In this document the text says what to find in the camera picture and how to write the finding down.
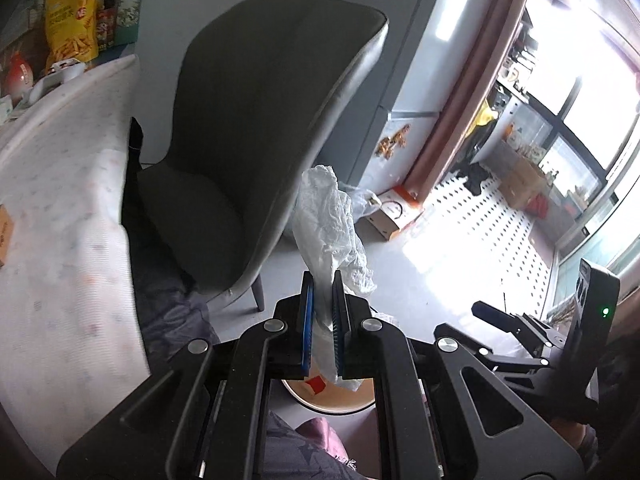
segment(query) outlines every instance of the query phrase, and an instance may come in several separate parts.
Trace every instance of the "gray upholstered chair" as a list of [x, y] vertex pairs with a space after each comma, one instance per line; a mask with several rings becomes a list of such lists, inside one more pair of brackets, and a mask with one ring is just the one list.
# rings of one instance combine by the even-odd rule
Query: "gray upholstered chair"
[[377, 63], [388, 23], [338, 0], [246, 0], [182, 63], [167, 156], [138, 175], [147, 212], [213, 309], [252, 287], [309, 168]]

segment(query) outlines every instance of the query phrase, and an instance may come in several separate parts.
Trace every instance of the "snack bag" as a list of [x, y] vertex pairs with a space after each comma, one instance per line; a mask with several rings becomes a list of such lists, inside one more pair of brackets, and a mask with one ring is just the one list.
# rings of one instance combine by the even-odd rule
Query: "snack bag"
[[70, 57], [87, 62], [98, 56], [96, 10], [96, 0], [46, 1], [47, 71], [53, 63]]

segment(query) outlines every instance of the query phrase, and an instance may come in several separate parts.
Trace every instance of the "white floor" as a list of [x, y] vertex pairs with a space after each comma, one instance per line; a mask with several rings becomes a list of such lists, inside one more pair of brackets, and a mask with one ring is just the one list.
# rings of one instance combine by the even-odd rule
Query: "white floor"
[[[425, 213], [390, 242], [368, 222], [357, 224], [378, 286], [369, 303], [395, 316], [408, 337], [432, 342], [436, 325], [448, 322], [504, 354], [518, 347], [515, 339], [473, 317], [472, 304], [483, 300], [514, 314], [542, 312], [548, 271], [545, 274], [541, 257], [526, 242], [530, 220], [506, 207], [498, 184], [487, 181], [479, 197], [472, 197], [460, 181], [438, 186]], [[266, 311], [257, 312], [249, 291], [212, 315], [220, 339], [237, 338], [270, 318], [279, 299], [300, 292], [304, 270], [297, 247], [283, 238], [262, 269]], [[271, 408], [294, 428], [316, 416], [275, 381]], [[375, 412], [329, 419], [358, 470], [378, 478]]]

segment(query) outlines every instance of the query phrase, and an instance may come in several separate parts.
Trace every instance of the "table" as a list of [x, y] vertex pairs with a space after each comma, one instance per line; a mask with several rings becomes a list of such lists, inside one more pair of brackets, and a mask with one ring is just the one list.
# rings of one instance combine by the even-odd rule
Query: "table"
[[108, 62], [0, 130], [0, 403], [51, 472], [148, 376], [120, 225], [138, 72]]

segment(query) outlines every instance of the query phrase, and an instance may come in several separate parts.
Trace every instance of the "silver screw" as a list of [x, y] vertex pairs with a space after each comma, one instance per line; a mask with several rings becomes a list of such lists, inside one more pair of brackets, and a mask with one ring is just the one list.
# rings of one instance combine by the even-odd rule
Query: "silver screw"
[[370, 317], [369, 319], [365, 319], [362, 322], [362, 327], [367, 332], [377, 332], [382, 329], [382, 321], [376, 319], [375, 317]]
[[455, 352], [458, 349], [458, 342], [450, 337], [438, 339], [438, 348], [443, 352]]
[[281, 319], [268, 319], [264, 322], [264, 329], [267, 332], [279, 332], [284, 329], [284, 321]]
[[192, 354], [202, 354], [207, 351], [207, 348], [209, 348], [209, 344], [204, 339], [194, 339], [187, 346], [187, 349]]

